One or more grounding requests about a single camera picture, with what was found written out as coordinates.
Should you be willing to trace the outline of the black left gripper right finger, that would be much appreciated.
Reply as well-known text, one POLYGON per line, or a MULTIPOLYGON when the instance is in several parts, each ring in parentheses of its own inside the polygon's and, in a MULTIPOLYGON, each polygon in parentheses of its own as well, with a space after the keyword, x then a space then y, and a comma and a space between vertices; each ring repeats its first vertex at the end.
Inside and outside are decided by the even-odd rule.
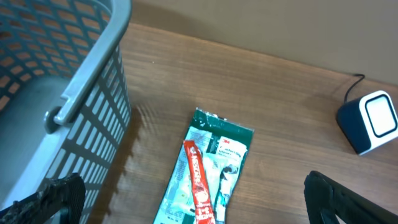
POLYGON ((304 182, 310 224, 395 224, 397 215, 358 195, 318 171, 304 182))

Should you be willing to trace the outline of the red Nescafe stick sachet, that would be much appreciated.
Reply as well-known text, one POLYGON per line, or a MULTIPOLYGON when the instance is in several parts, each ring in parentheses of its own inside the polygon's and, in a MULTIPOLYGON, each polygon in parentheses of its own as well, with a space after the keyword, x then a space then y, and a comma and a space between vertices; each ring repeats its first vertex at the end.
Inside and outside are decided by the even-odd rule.
POLYGON ((196 224, 215 224, 216 221, 201 152, 193 140, 184 140, 183 146, 192 182, 196 224))

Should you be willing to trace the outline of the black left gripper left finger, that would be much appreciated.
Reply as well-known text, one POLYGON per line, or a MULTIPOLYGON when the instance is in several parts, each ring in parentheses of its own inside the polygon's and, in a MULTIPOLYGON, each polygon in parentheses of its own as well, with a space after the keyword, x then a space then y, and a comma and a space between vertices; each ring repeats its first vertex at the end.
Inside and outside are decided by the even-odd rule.
POLYGON ((45 223, 56 214, 59 223, 79 223, 85 194, 85 183, 77 173, 52 179, 44 190, 1 210, 1 223, 45 223))

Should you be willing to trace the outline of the white barcode scanner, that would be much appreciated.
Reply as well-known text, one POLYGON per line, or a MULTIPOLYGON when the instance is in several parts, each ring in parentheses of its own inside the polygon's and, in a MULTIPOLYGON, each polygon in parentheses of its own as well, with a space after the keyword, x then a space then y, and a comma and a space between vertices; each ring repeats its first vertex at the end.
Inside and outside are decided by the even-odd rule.
POLYGON ((397 113, 383 90, 345 103, 336 121, 359 156, 397 138, 397 113))

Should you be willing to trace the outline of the grey plastic shopping basket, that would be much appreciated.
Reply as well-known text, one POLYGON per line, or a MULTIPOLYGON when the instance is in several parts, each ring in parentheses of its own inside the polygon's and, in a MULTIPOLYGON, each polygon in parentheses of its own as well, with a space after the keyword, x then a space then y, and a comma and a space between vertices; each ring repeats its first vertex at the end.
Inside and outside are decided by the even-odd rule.
POLYGON ((72 173, 86 223, 131 119, 127 0, 1 0, 1 208, 72 173))

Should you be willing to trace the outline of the mint green small packet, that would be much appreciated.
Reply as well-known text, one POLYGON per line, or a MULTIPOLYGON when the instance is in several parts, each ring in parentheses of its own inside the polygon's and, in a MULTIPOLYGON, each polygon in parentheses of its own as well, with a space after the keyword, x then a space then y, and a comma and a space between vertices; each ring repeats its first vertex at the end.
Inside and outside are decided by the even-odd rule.
POLYGON ((175 163, 163 199, 162 209, 173 220, 181 220, 185 215, 195 215, 188 161, 187 157, 182 154, 179 155, 175 163))

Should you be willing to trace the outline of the green 3M product package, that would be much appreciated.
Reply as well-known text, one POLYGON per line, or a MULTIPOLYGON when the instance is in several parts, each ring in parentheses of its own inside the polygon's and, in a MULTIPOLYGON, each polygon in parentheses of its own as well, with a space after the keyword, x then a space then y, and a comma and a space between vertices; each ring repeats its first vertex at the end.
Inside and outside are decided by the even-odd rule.
MULTIPOLYGON (((227 207, 241 175, 253 134, 252 129, 199 108, 193 114, 185 140, 193 140, 201 152, 216 223, 226 222, 227 207)), ((186 156, 183 145, 178 157, 181 154, 186 156)), ((195 215, 185 215, 181 220, 168 217, 162 209, 165 193, 154 223, 196 223, 195 215)))

